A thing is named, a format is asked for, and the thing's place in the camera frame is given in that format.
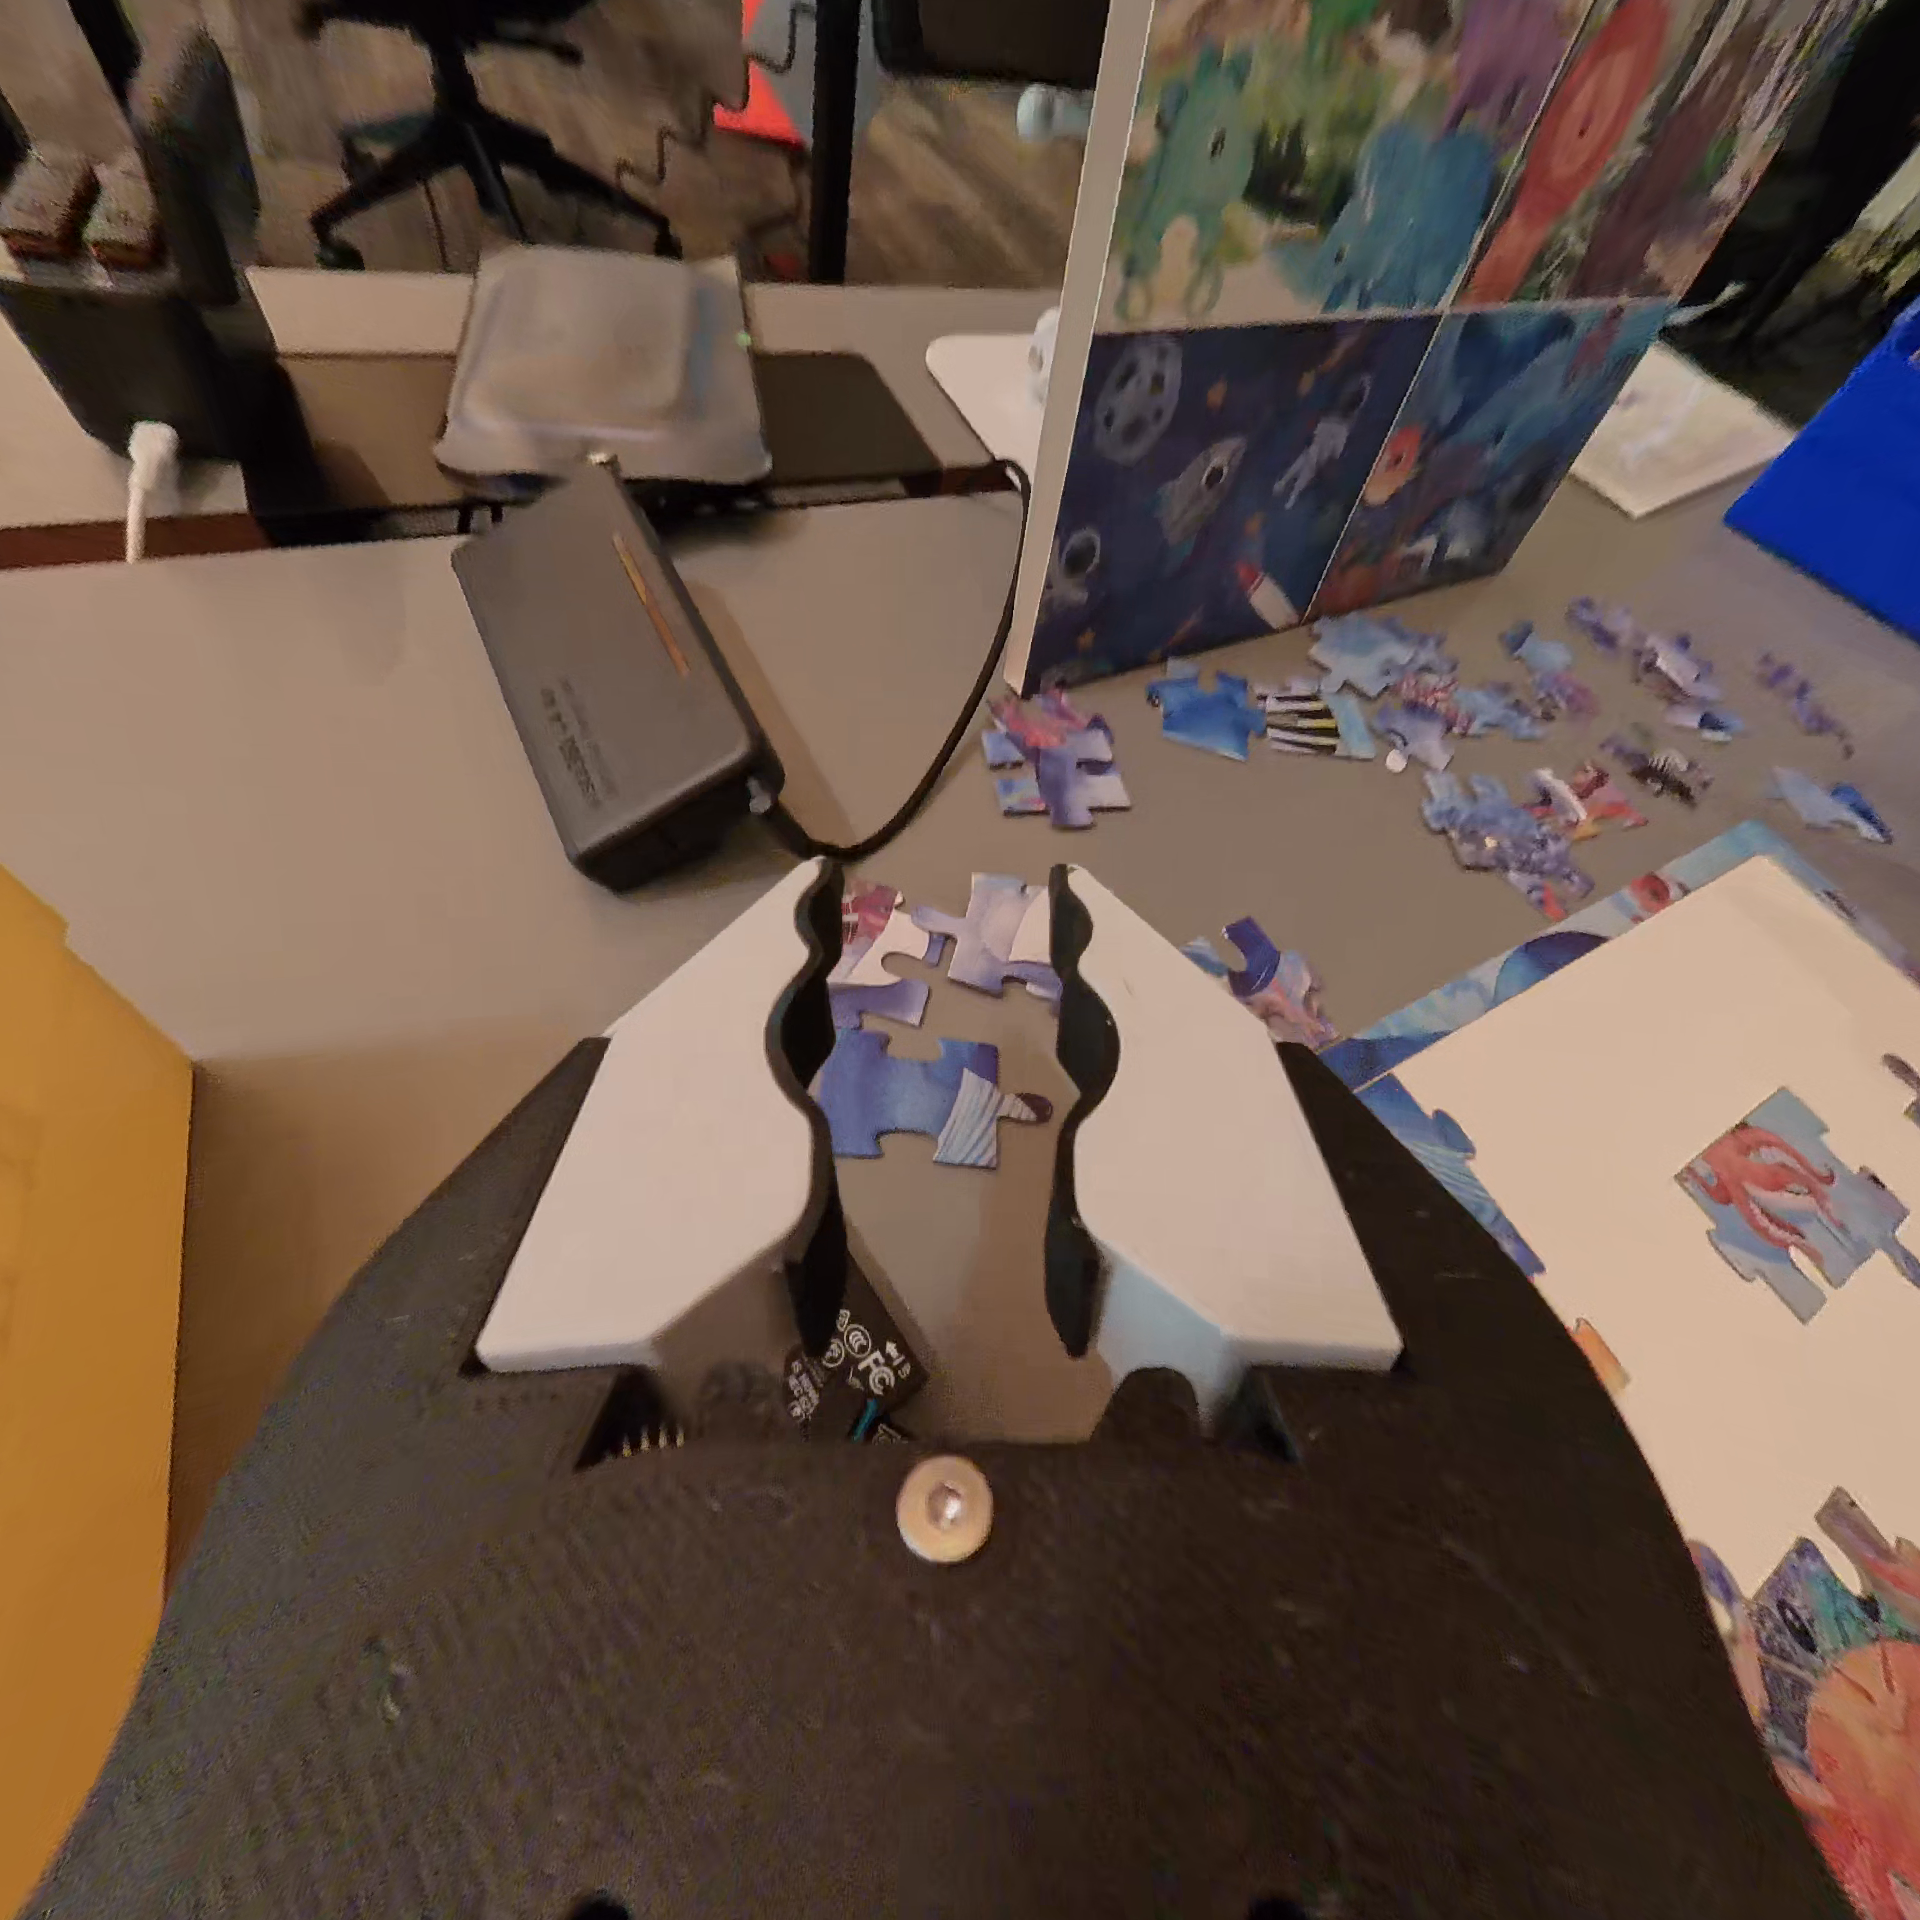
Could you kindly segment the black metal pole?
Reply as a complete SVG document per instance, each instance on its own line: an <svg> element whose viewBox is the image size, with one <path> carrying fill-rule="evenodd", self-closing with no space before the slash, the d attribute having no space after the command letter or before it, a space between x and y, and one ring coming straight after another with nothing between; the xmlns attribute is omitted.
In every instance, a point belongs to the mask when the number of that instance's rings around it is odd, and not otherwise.
<svg viewBox="0 0 1920 1920"><path fill-rule="evenodd" d="M808 162L808 276L839 287L858 132L861 4L812 4L812 141Z"/></svg>

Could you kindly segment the black battery charger dock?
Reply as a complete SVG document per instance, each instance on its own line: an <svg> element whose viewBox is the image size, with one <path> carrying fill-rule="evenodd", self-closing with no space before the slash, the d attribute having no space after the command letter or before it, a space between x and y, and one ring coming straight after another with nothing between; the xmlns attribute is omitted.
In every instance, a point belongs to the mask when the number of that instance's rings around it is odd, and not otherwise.
<svg viewBox="0 0 1920 1920"><path fill-rule="evenodd" d="M4 177L4 319L88 436L176 432L184 459L304 441L253 287L260 192L213 31L184 18L130 72L113 153L25 148Z"/></svg>

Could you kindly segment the pile of loose puzzle pieces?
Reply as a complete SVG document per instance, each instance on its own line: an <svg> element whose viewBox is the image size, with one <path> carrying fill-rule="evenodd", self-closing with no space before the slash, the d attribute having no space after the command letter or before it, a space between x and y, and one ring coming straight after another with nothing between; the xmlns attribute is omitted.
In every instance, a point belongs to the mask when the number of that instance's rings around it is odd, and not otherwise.
<svg viewBox="0 0 1920 1920"><path fill-rule="evenodd" d="M1706 670L1688 653L1685 637L1645 633L1628 609L1604 608L1590 596L1570 602L1570 624L1601 649L1628 660L1645 684L1661 684L1658 699L1674 725L1698 731L1698 740L1739 733L1737 716L1708 699L1708 679L1673 679L1670 665ZM1507 679L1462 681L1444 637L1417 633L1394 617L1331 617L1310 645L1314 671L1283 684L1249 681L1233 671L1205 679L1192 660L1161 670L1143 692L1160 716L1169 743L1197 753L1250 764L1253 740L1264 740L1287 764L1315 768L1392 768L1402 781L1394 793L1414 797L1405 768L1419 768L1419 845L1447 845L1462 875L1500 875L1542 917L1527 941L1507 956L1487 961L1465 974L1462 985L1437 980L1437 961L1461 943L1447 927L1455 921L1475 936L1487 915L1433 915L1437 852L1411 852L1414 839L1406 807L1389 807L1389 772L1360 784L1351 772L1314 772L1283 781L1283 807L1261 802L1253 813L1221 813L1218 807L1192 828L1179 828L1173 852L1160 863L1181 885L1229 875L1241 892L1253 888L1283 908L1283 929L1305 929L1324 946L1335 946L1342 964L1364 961L1367 980L1348 991L1338 989L1338 1007L1351 1012L1355 994L1376 1003L1372 976L1389 982L1419 980L1433 991L1411 1012L1355 1027L1331 1050L1348 1050L1363 1077L1389 1069L1394 1061L1428 1047L1437 1036L1472 1022L1487 1004L1508 999L1542 976L1570 966L1582 953L1615 934L1645 925L1670 904L1700 892L1748 858L1772 858L1844 917L1857 936L1874 943L1906 980L1918 982L1918 946L1905 946L1881 921L1857 911L1815 868L1764 823L1737 823L1708 842L1674 852L1673 858L1632 875L1619 888L1596 892L1577 855L1586 842L1566 845L1539 819L1524 798L1530 771L1516 772L1519 786L1481 768L1455 768L1461 743L1493 739L1516 743L1553 743L1553 725L1590 725L1596 716L1594 690L1570 670L1570 645L1545 637L1523 620L1501 633ZM1013 815L1047 819L1050 828L1091 828L1101 813L1130 807L1128 781L1117 768L1113 729L1107 718L1073 705L1050 684L1035 699L990 699L982 764L997 772L997 807ZM1596 753L1582 756L1632 781L1645 797L1661 793L1670 802L1694 807L1712 789L1712 768L1670 747L1641 725L1619 725ZM922 1025L932 985L922 976L889 974L893 956L933 966L948 961L948 980L982 994L1001 994L1008 982L1042 999L1047 1012L1062 1004L1062 982L1047 961L1045 880L1020 875L973 872L968 911L949 917L932 904L901 904L901 892L871 880L845 892L843 961L830 976L830 1016L839 1027L861 1027L869 1017Z"/></svg>

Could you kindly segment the printed instruction sheet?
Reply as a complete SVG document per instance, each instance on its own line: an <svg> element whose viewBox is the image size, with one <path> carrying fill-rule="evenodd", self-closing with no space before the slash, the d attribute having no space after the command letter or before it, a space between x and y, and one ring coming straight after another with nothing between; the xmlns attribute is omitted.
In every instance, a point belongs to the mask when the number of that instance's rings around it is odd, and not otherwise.
<svg viewBox="0 0 1920 1920"><path fill-rule="evenodd" d="M1619 517L1648 519L1760 472L1794 436L1794 424L1658 341L1574 456L1570 478Z"/></svg>

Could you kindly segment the white puzzle frame tray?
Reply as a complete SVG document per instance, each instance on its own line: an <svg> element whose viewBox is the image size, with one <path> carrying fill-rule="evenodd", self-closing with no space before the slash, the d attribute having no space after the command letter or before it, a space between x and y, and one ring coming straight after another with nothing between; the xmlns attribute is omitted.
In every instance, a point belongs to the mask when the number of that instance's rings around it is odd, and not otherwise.
<svg viewBox="0 0 1920 1920"><path fill-rule="evenodd" d="M1535 1281L1685 1535L1744 1593L1852 1492L1918 1542L1918 1287L1862 1266L1799 1324L1708 1242L1674 1173L1772 1091L1911 1215L1918 982L1772 858L1363 1077L1325 1065Z"/></svg>

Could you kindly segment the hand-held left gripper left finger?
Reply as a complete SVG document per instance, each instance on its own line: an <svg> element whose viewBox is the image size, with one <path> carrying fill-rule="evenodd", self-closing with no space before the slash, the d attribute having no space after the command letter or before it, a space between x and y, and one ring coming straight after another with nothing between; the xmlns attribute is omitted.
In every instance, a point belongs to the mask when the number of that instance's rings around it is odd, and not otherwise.
<svg viewBox="0 0 1920 1920"><path fill-rule="evenodd" d="M827 1351L848 1236L830 1117L843 868L808 858L598 1050L476 1332L486 1370L710 1370Z"/></svg>

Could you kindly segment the blue plastic bin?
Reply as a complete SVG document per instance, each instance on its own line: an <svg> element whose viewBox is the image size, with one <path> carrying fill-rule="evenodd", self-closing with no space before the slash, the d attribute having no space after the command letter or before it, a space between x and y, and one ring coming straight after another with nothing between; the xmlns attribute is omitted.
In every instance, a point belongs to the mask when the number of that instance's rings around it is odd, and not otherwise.
<svg viewBox="0 0 1920 1920"><path fill-rule="evenodd" d="M1918 306L1911 303L1724 525L1918 638Z"/></svg>

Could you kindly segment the illustrated puzzle box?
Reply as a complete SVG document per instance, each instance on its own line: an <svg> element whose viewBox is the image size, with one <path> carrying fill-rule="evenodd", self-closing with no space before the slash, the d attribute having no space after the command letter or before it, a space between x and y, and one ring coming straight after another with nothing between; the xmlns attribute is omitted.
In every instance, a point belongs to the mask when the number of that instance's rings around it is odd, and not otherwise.
<svg viewBox="0 0 1920 1920"><path fill-rule="evenodd" d="M1113 4L1006 671L1511 561L1874 4Z"/></svg>

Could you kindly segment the pink striped puzzle piece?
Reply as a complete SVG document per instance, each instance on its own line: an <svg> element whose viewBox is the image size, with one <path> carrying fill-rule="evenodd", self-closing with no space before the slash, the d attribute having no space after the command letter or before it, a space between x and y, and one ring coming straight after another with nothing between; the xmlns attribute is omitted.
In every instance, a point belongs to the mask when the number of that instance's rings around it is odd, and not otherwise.
<svg viewBox="0 0 1920 1920"><path fill-rule="evenodd" d="M1645 813L1594 759L1566 772L1551 768L1530 771L1524 808L1566 845L1590 842L1606 828L1645 827Z"/></svg>

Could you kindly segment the striped whale tail puzzle piece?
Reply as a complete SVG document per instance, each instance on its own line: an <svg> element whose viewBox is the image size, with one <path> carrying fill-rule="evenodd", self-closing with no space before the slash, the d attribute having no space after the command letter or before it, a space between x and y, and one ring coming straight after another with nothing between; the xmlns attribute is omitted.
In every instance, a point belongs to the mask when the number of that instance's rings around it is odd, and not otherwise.
<svg viewBox="0 0 1920 1920"><path fill-rule="evenodd" d="M883 1135L933 1139L936 1164L999 1164L999 1126L1037 1126L1050 1099L999 1086L999 1047L942 1038L936 1056L898 1056L889 1036L839 1027L812 1081L839 1159L880 1159Z"/></svg>

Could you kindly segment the grey device with green light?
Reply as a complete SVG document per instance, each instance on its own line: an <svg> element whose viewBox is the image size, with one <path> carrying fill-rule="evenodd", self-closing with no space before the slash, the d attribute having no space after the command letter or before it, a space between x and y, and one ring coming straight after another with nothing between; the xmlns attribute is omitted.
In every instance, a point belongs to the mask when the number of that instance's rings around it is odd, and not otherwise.
<svg viewBox="0 0 1920 1920"><path fill-rule="evenodd" d="M528 244L476 275L454 354L443 472L757 486L772 445L732 257Z"/></svg>

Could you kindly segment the purple coral puzzle piece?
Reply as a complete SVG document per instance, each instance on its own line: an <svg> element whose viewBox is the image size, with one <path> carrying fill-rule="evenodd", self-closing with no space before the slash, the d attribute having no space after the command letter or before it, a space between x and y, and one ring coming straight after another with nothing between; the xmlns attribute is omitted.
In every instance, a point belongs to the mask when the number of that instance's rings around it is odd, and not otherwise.
<svg viewBox="0 0 1920 1920"><path fill-rule="evenodd" d="M1221 941L1192 936L1181 953L1207 974L1275 1040L1325 1050L1338 1027L1324 976L1294 946L1278 946L1258 917L1225 925Z"/></svg>

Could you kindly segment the assembled crab puzzle section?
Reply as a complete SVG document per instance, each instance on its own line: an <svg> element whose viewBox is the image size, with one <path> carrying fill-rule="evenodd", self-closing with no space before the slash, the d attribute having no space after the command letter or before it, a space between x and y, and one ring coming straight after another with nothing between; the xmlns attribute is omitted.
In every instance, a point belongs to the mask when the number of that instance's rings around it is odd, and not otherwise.
<svg viewBox="0 0 1920 1920"><path fill-rule="evenodd" d="M1692 1562L1748 1715L1857 1917L1918 1917L1918 1542L1832 1487L1744 1593L1700 1542Z"/></svg>

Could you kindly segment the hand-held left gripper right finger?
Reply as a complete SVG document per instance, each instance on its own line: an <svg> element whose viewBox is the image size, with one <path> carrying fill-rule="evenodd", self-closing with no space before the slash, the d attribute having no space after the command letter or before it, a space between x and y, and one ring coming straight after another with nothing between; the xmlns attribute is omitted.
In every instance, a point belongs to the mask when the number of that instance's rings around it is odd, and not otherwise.
<svg viewBox="0 0 1920 1920"><path fill-rule="evenodd" d="M1187 1381L1214 1425L1258 1367L1389 1374L1405 1336L1258 1017L1083 866L1045 888L1072 1104L1045 1309L1110 1384Z"/></svg>

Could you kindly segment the black office chair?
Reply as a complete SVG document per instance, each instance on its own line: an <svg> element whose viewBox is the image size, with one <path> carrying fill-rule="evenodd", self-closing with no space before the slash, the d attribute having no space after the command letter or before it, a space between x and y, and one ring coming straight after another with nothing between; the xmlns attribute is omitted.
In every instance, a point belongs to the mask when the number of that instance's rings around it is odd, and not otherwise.
<svg viewBox="0 0 1920 1920"><path fill-rule="evenodd" d="M434 180L463 177L489 229L531 244L511 177L525 177L545 197L588 205L651 234L655 257L684 257L665 211L613 180L566 157L545 130L492 111L473 78L473 52L511 47L578 68L581 47L566 27L585 4L302 4L296 35L318 43L329 27L367 27L407 35L427 58L431 105L422 114L363 121L341 132L347 187L308 219L314 257L329 272L363 272L363 252L347 224Z"/></svg>

